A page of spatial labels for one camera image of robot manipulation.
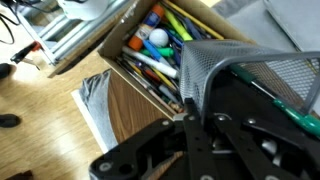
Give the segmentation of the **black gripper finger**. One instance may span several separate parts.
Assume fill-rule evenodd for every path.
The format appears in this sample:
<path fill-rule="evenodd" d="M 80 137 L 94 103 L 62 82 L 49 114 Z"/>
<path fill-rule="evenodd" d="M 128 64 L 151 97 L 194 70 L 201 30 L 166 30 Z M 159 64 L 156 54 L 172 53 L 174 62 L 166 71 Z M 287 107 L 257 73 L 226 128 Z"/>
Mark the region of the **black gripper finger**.
<path fill-rule="evenodd" d="M 206 133 L 201 125 L 197 107 L 192 98 L 186 98 L 184 105 L 187 116 L 183 121 L 183 125 L 188 152 L 190 154 L 204 153 L 206 149 Z"/>

